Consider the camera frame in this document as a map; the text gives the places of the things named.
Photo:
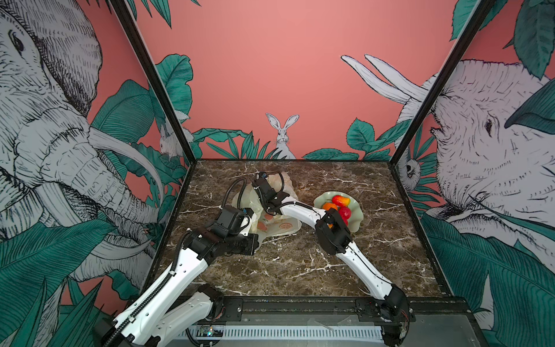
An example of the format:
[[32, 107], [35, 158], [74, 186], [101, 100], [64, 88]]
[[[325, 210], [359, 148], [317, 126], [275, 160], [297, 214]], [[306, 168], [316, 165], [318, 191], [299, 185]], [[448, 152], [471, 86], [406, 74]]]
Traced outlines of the translucent plastic fruit bag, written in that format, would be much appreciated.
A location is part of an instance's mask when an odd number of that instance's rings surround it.
[[[267, 181], [270, 186], [278, 192], [283, 186], [280, 176], [283, 177], [285, 185], [283, 192], [289, 194], [292, 198], [297, 198], [298, 196], [293, 189], [293, 182], [287, 172], [282, 171], [280, 173], [269, 174]], [[251, 181], [248, 182], [244, 190], [240, 206], [241, 208], [251, 208], [254, 211], [250, 227], [247, 231], [250, 234], [258, 234], [260, 241], [268, 237], [295, 234], [301, 229], [302, 223], [293, 217], [287, 217], [277, 212], [266, 212], [260, 202], [260, 198], [254, 191]]]

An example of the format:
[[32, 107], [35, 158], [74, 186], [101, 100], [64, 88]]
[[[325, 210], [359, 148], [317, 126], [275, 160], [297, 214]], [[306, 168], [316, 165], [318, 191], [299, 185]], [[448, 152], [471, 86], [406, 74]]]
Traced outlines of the red yellow peach fruit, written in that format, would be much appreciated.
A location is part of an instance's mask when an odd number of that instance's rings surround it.
[[337, 205], [338, 207], [342, 208], [342, 207], [348, 207], [351, 203], [351, 199], [346, 197], [346, 196], [342, 196], [342, 195], [335, 195], [332, 198], [332, 203]]

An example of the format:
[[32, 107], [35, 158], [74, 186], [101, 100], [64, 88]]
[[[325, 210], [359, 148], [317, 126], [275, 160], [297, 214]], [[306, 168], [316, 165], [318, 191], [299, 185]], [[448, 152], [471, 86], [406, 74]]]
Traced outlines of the orange fruit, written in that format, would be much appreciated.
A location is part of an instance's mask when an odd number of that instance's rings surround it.
[[332, 203], [332, 202], [326, 202], [326, 203], [322, 206], [322, 209], [323, 209], [323, 210], [326, 210], [326, 211], [329, 211], [329, 210], [332, 210], [332, 209], [334, 209], [334, 210], [336, 210], [336, 211], [339, 211], [339, 207], [338, 207], [337, 205], [335, 205], [334, 203]]

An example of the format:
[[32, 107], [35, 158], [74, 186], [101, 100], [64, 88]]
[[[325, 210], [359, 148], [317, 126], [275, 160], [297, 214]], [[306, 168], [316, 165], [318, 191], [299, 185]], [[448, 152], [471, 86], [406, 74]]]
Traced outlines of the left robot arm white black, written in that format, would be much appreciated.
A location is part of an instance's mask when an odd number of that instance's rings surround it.
[[193, 323], [218, 319], [223, 295], [209, 285], [199, 287], [185, 303], [174, 302], [196, 277], [225, 254], [253, 255], [258, 236], [250, 233], [254, 212], [224, 198], [217, 217], [188, 229], [176, 247], [172, 263], [127, 309], [93, 330], [94, 346], [166, 346]]

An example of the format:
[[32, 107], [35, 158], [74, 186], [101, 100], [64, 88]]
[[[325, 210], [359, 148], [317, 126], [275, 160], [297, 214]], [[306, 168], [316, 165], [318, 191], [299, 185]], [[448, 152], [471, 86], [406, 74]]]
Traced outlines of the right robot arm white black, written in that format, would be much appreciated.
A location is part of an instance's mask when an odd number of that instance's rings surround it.
[[320, 247], [342, 260], [369, 290], [371, 312], [383, 321], [382, 339], [386, 346], [401, 346], [410, 328], [410, 304], [404, 291], [386, 279], [356, 245], [338, 211], [312, 207], [275, 190], [268, 174], [261, 171], [252, 182], [263, 210], [271, 215], [295, 218], [313, 228]]

